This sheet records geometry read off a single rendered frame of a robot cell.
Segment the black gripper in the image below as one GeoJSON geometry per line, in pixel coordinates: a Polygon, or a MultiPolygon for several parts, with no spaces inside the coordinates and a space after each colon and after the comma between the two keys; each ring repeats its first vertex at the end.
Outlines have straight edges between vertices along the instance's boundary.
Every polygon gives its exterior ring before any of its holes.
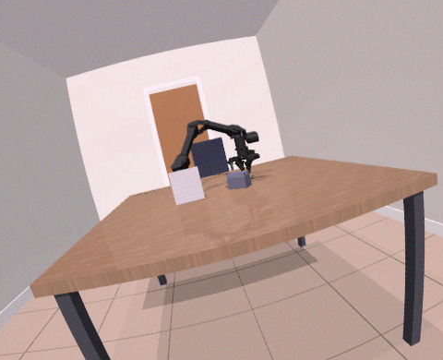
{"type": "Polygon", "coordinates": [[[236,147],[236,149],[234,149],[234,150],[237,151],[237,156],[229,158],[228,161],[229,161],[229,163],[235,162],[235,164],[239,167],[239,169],[241,171],[244,171],[244,169],[246,167],[246,169],[249,170],[249,173],[250,173],[252,162],[256,159],[259,159],[260,154],[253,153],[253,154],[249,155],[249,153],[247,152],[247,148],[248,148],[247,145],[236,147]],[[246,160],[246,162],[242,161],[242,160],[246,160]],[[244,163],[245,163],[245,167],[244,167],[244,163]]]}

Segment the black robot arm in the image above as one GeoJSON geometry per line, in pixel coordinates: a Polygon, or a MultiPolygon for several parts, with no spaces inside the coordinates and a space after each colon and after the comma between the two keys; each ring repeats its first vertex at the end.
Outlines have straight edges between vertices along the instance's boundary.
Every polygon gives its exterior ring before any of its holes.
{"type": "Polygon", "coordinates": [[[214,123],[209,120],[193,121],[188,124],[186,131],[186,138],[181,149],[180,154],[177,155],[173,165],[171,166],[173,172],[188,169],[190,160],[188,154],[190,152],[194,138],[207,129],[215,130],[227,134],[230,139],[234,139],[235,147],[245,145],[245,142],[254,143],[259,141],[259,135],[256,131],[246,132],[246,129],[235,124],[225,125],[221,123],[214,123]],[[198,129],[198,125],[202,125],[198,129]]]}

